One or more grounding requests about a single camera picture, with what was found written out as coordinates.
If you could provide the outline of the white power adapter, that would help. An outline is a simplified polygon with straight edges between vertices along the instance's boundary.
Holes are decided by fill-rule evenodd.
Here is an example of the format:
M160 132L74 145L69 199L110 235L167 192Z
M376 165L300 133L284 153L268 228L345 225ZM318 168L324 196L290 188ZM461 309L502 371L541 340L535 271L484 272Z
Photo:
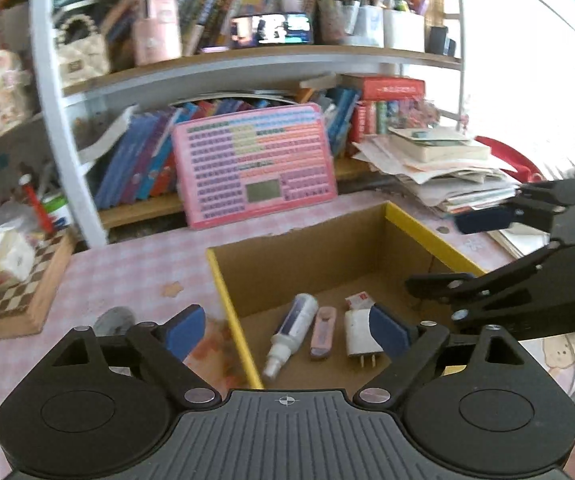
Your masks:
M355 359L361 367L375 368L382 347L373 338L370 330L370 310L348 310L345 313L346 354Z

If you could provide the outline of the white spray bottle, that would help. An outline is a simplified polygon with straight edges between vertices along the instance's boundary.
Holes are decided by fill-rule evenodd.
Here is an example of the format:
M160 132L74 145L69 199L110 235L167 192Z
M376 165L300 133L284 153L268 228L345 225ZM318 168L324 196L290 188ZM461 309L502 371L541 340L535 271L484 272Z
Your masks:
M281 368L301 348L309 328L319 311L315 297L302 292L294 297L289 312L271 338L262 376L270 382L278 377Z

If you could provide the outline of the small white red packet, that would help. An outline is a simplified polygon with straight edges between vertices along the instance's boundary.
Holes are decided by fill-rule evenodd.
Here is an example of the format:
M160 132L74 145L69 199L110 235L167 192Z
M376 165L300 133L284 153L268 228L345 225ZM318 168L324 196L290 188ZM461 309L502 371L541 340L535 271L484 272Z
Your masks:
M357 294L345 298L349 310L371 309L374 300L367 292L358 292Z

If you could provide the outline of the stack of papers and books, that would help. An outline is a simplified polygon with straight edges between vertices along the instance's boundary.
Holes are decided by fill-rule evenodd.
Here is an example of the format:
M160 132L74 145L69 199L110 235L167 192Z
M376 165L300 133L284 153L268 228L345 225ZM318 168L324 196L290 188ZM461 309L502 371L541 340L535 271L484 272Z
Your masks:
M445 214L496 205L519 188L513 166L453 128L389 127L353 147L355 159L395 178L424 206Z

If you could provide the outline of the pink checkered tablecloth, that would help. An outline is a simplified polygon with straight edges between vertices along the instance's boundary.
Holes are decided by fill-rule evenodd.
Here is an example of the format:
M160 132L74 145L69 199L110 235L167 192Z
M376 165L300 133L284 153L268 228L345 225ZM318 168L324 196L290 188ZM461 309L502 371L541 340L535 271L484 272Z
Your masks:
M260 236L273 236L374 206L392 203L442 238L484 273L509 263L510 255L489 235L463 235L453 224L394 195L361 192L330 202L207 230L180 229L79 252L57 289L37 335L0 340L0 405L10 392L73 327L92 325L113 307L128 307L138 321L164 323L191 304L206 312L204 340L188 367L220 392L252 388L240 364L208 249ZM0 479L10 465L0 447Z

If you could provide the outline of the yellow cardboard box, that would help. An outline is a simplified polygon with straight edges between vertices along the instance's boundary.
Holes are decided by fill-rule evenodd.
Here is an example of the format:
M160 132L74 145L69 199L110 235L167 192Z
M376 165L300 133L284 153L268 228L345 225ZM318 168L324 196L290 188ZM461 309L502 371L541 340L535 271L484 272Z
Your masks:
M302 346L276 379L263 379L270 338L297 294L308 292L320 306L344 313L347 297L366 292L408 322L446 322L448 308L411 297L406 279L414 274L485 272L437 231L392 203L280 235L213 247L207 258L249 387L344 389L349 394L388 361L380 356L361 365L347 356L342 321L336 323L328 358L312 360Z

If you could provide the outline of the wooden chess board box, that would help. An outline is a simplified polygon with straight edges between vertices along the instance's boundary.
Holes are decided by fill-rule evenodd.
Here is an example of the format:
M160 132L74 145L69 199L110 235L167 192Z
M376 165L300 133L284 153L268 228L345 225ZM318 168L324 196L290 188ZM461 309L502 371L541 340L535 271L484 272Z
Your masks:
M54 234L37 248L29 278L0 289L0 340L40 333L77 242L74 229Z

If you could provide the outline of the red book on shelf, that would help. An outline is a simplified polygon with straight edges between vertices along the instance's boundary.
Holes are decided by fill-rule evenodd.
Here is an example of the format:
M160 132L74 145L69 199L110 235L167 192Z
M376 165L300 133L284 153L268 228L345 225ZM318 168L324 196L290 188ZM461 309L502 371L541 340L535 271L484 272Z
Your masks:
M363 101L423 99L425 96L425 82L408 77L344 74L341 85L357 90Z

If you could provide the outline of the green white jar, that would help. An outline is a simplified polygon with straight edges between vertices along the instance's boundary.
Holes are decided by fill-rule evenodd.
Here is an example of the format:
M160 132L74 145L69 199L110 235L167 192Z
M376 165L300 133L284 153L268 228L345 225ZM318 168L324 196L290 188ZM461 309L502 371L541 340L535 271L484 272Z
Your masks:
M66 229L74 223L68 200L62 192L45 194L42 198L42 205L56 231Z

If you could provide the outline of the floral tissue box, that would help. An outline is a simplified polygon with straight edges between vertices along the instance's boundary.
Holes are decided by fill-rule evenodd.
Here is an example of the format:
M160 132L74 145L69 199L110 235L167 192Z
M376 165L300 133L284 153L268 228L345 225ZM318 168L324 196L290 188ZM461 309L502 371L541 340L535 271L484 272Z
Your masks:
M36 252L14 228L0 228L0 288L24 282L31 273Z

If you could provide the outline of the row of blue books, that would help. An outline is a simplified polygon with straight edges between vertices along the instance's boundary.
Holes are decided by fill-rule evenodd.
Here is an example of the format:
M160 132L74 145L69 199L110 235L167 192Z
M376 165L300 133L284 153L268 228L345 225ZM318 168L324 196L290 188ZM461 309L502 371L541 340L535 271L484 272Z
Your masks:
M189 120L270 105L266 99L221 98L185 102L133 115L126 132L105 158L94 193L97 209L132 205L171 188L174 169L171 133Z

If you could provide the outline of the pink keyboard learning tablet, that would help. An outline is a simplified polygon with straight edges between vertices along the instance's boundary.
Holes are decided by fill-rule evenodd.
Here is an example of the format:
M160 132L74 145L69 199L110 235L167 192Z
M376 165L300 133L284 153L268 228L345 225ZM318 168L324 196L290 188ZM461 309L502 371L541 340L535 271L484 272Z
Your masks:
M315 103L254 108L174 127L180 200L193 230L311 206L337 196Z

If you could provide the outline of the white pen holder cup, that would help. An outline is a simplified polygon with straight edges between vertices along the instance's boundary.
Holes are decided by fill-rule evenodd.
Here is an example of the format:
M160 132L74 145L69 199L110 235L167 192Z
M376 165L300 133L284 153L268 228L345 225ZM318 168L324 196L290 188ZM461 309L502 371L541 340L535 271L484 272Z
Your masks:
M384 47L386 49L425 51L425 21L422 15L384 10Z

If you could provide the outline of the red white pen toy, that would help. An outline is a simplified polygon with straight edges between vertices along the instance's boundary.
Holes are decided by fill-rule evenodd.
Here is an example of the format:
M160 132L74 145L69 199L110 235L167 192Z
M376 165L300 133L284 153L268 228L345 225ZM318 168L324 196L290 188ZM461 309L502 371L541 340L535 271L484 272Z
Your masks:
M38 199L37 193L31 183L30 174L22 174L18 179L18 185L24 191L28 202L33 208L34 213L37 215L43 231L48 235L53 235L55 233L54 224L51 218L48 216L48 213L45 211L42 203Z

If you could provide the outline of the white wooden bookshelf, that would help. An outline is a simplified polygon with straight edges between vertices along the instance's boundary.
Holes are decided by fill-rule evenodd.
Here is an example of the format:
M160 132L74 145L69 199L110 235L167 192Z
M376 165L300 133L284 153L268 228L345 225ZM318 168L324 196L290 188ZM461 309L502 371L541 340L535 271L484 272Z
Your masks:
M325 73L394 73L403 65L424 65L463 72L464 58L406 50L312 44L230 50L176 58L131 68L64 89L51 40L53 0L28 0L27 29L13 38L28 40L36 58L36 81L51 151L71 212L89 247L103 247L111 226L144 217L144 207L119 207L100 214L92 200L77 151L74 124L102 131L112 116L130 104L163 106L202 92L291 88L298 81Z

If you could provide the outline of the smartphone on shelf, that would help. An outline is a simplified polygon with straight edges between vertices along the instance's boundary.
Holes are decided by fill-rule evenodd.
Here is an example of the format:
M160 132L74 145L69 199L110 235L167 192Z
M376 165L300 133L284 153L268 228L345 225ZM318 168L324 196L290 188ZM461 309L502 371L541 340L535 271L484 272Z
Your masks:
M266 13L238 16L231 21L231 46L237 49L312 44L306 13Z

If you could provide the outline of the cream quilted handbag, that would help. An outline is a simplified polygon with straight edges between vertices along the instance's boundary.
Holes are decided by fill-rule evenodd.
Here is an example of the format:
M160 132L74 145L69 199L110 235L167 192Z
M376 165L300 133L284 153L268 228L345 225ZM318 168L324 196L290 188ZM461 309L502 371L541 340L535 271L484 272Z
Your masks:
M84 35L77 40L68 38L72 26L81 25ZM102 77L110 72L110 61L105 37L95 22L86 14L67 18L56 32L56 52L63 88Z

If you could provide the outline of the pink tall box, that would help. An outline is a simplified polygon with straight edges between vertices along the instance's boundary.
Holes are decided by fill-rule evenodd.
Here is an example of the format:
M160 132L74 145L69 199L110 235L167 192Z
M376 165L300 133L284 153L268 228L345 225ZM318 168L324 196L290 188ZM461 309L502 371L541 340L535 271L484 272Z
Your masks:
M176 0L135 0L132 41L136 66L181 58Z

